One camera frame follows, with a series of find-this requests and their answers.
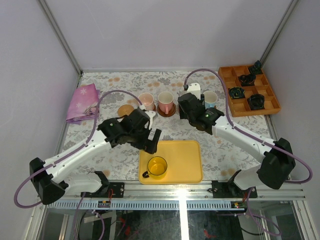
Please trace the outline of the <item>yellow mug black handle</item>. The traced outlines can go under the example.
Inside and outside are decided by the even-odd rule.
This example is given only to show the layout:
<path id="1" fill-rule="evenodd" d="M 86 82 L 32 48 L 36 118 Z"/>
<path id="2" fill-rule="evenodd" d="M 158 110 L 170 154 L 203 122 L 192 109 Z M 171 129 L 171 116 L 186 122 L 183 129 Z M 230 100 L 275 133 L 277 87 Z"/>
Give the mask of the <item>yellow mug black handle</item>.
<path id="1" fill-rule="evenodd" d="M 156 180 L 163 179 L 167 173 L 168 163 L 160 156 L 151 158 L 147 163 L 147 171 L 142 174 L 144 179 L 152 178 Z"/>

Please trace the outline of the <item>light blue mug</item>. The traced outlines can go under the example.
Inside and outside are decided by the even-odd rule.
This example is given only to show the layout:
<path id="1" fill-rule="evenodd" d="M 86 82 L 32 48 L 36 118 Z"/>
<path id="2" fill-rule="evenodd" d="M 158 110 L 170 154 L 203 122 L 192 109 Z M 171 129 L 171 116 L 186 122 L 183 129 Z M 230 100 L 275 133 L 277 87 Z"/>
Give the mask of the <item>light blue mug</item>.
<path id="1" fill-rule="evenodd" d="M 204 95 L 204 105 L 208 108 L 214 108 L 218 101 L 218 96 L 214 91 L 207 90 L 203 93 Z"/>

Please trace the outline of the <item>woven rattan coaster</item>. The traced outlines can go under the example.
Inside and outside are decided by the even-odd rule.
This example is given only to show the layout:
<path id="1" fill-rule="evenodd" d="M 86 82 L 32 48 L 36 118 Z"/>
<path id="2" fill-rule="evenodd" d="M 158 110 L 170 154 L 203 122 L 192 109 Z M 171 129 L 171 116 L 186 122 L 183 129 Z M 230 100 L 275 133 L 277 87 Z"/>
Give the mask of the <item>woven rattan coaster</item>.
<path id="1" fill-rule="evenodd" d="M 123 117 L 125 115 L 130 115 L 133 110 L 134 110 L 134 107 L 132 105 L 124 104 L 118 108 L 117 114 L 119 117 Z"/>

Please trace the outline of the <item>white mug pink handle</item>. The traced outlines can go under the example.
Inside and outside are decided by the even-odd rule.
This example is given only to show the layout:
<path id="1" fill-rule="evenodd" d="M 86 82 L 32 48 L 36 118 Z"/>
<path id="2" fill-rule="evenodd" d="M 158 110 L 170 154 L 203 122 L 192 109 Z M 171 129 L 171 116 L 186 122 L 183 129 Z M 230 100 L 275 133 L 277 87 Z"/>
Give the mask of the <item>white mug pink handle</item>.
<path id="1" fill-rule="evenodd" d="M 173 107 L 174 97 L 168 91 L 163 91 L 158 95 L 158 106 L 159 109 L 165 113 L 166 115 L 169 114 L 170 110 Z"/>

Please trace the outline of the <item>light pink mug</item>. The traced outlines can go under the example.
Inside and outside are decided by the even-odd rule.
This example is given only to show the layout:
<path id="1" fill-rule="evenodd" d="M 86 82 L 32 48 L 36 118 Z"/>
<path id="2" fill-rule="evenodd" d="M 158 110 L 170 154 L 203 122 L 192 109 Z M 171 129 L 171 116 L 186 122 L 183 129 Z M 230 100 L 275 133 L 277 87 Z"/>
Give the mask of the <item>light pink mug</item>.
<path id="1" fill-rule="evenodd" d="M 151 93 L 142 93 L 138 96 L 138 99 L 145 106 L 147 111 L 153 111 L 155 108 L 154 97 Z"/>

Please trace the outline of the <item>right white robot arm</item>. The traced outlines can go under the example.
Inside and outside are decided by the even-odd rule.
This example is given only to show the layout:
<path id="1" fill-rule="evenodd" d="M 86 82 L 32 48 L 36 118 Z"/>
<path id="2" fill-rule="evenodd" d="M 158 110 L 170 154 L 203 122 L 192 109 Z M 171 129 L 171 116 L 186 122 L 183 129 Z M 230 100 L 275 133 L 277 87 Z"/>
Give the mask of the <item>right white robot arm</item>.
<path id="1" fill-rule="evenodd" d="M 178 97 L 181 119 L 188 120 L 197 130 L 221 137 L 241 148 L 260 164 L 247 170 L 238 170 L 228 181 L 228 192 L 240 197 L 251 187 L 265 185 L 278 190 L 296 166 L 290 143 L 262 137 L 234 122 L 222 111 L 205 105 L 194 94 Z"/>

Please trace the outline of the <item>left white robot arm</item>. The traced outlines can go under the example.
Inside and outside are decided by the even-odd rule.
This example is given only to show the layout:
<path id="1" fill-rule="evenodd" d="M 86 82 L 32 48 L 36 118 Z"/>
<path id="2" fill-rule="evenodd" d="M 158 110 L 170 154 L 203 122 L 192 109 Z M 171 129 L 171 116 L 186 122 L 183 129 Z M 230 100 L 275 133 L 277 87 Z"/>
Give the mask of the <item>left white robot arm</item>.
<path id="1" fill-rule="evenodd" d="M 156 129 L 149 139 L 156 112 L 133 110 L 130 115 L 104 120 L 88 139 L 68 150 L 42 161 L 35 158 L 29 163 L 31 182 L 44 205 L 49 205 L 64 195 L 105 197 L 110 182 L 102 171 L 71 176 L 71 172 L 100 152 L 108 152 L 118 145 L 130 144 L 148 154 L 157 151 L 161 130 Z"/>

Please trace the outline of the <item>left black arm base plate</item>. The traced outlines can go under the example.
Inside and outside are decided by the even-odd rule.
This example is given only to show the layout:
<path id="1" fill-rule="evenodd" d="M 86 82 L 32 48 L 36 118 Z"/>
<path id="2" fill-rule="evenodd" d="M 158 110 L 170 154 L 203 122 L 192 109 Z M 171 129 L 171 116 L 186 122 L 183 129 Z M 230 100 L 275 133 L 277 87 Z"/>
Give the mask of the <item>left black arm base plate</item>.
<path id="1" fill-rule="evenodd" d="M 124 197 L 124 192 L 124 182 L 110 182 L 103 184 L 96 192 L 82 192 L 80 196 L 85 198 L 120 199 Z"/>

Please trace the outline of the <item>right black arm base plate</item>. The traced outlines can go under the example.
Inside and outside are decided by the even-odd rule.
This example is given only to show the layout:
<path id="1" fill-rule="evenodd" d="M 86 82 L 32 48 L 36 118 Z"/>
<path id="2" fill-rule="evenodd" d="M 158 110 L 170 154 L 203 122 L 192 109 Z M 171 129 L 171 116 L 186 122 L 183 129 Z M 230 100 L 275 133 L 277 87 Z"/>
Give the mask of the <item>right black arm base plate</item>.
<path id="1" fill-rule="evenodd" d="M 213 197 L 216 199 L 242 199 L 249 193 L 249 188 L 246 190 L 240 189 L 233 182 L 228 181 L 211 181 Z"/>

